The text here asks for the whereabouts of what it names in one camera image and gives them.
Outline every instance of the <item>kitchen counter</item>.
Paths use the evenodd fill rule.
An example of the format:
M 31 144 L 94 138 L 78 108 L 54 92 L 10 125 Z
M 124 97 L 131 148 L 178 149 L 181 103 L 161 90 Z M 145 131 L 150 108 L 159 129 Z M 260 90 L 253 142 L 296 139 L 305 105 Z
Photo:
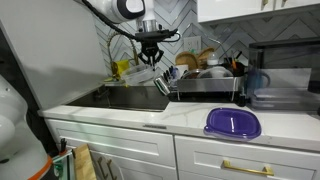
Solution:
M 76 106 L 57 106 L 40 111 L 45 118 L 116 126 L 202 138 L 208 113 L 219 107 L 238 108 L 257 116 L 262 133 L 248 143 L 320 152 L 320 118 L 305 113 L 256 112 L 235 104 L 174 103 L 163 112 L 142 112 Z

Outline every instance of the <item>upper cabinet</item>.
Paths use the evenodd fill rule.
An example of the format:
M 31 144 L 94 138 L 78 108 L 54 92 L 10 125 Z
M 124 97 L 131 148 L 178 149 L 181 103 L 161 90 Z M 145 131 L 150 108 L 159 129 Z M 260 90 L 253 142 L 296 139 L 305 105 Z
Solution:
M 320 0 L 198 0 L 198 22 L 225 20 L 248 15 L 258 15 L 267 12 L 292 12 L 279 11 L 291 8 L 315 8 Z
M 274 0 L 198 0 L 198 22 L 273 11 Z
M 276 0 L 276 10 L 320 4 L 320 0 Z

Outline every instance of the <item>purple lid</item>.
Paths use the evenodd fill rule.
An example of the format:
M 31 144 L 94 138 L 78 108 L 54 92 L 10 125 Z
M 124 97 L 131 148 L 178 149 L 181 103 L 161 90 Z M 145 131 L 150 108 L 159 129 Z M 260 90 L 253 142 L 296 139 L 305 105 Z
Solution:
M 210 111 L 204 132 L 233 139 L 250 140 L 260 136 L 261 126 L 257 117 L 251 112 L 217 108 Z

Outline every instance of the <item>sink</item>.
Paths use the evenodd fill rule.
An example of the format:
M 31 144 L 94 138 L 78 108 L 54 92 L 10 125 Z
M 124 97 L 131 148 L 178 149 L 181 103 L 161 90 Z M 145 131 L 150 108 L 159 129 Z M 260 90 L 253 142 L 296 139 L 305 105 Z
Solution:
M 67 105 L 162 112 L 168 104 L 155 86 L 102 86 Z

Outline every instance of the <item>tile backsplash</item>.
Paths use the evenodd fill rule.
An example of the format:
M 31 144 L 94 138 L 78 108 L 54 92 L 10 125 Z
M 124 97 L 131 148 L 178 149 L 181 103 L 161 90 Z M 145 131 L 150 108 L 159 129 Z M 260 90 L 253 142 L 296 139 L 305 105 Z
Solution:
M 173 65 L 175 56 L 183 51 L 184 37 L 202 36 L 202 48 L 214 47 L 222 55 L 222 48 L 219 44 L 204 38 L 207 35 L 219 40 L 228 53 L 231 50 L 243 51 L 239 59 L 245 61 L 249 57 L 250 43 L 320 36 L 320 9 L 259 19 L 252 17 L 249 20 L 233 23 L 222 21 L 219 24 L 199 24 L 196 0 L 155 0 L 155 13 L 157 22 L 164 28 L 170 30 L 178 28 L 181 34 L 181 40 L 178 42 L 159 44 L 164 56 L 158 66 L 163 70 Z M 95 25 L 106 68 L 110 73 L 106 40 L 114 31 L 98 19 L 95 19 Z M 118 26 L 131 34 L 136 31 L 135 21 L 121 23 Z M 139 43 L 135 45 L 140 52 L 141 45 Z M 110 50 L 115 61 L 133 57 L 130 41 L 124 36 L 113 38 Z

